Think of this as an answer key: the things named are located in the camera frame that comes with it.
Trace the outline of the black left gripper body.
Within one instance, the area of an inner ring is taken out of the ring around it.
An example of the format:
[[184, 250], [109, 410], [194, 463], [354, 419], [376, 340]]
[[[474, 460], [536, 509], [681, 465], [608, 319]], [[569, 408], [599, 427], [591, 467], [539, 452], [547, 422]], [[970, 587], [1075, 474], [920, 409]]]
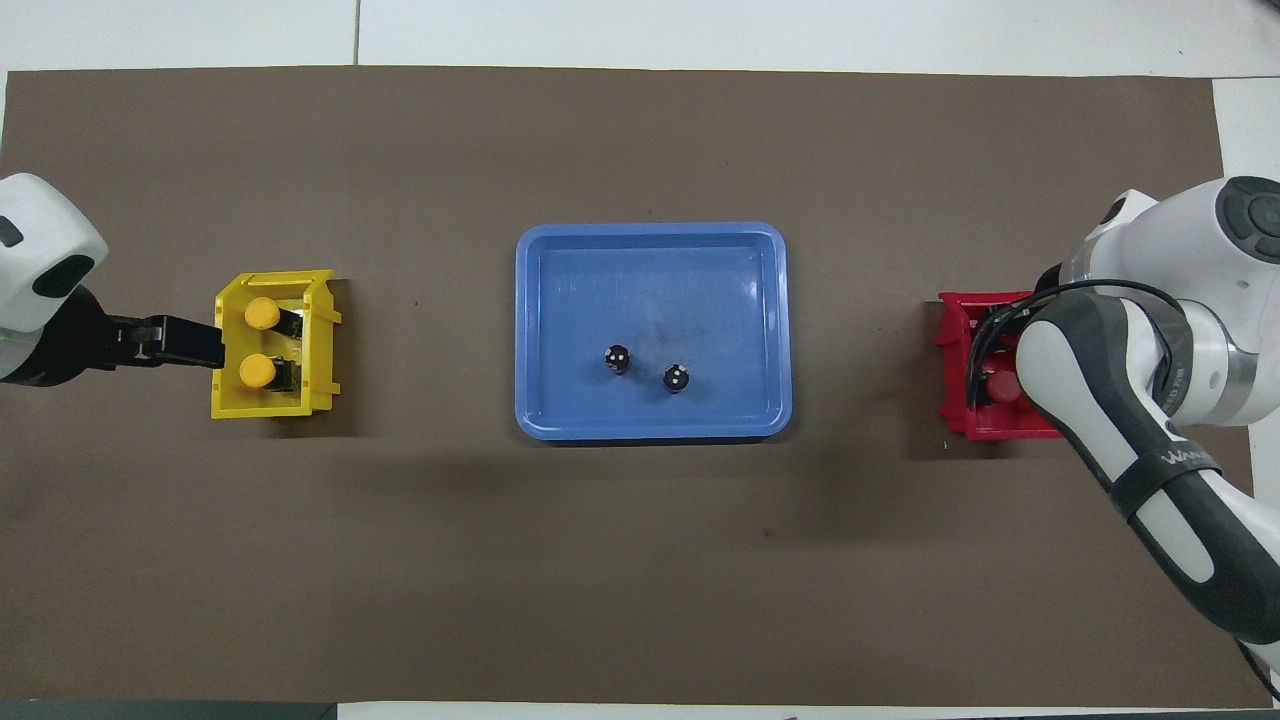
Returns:
[[128, 322], [108, 314], [91, 291], [76, 288], [44, 328], [29, 359], [29, 383], [52, 387], [87, 369], [115, 369], [137, 355], [132, 331]]

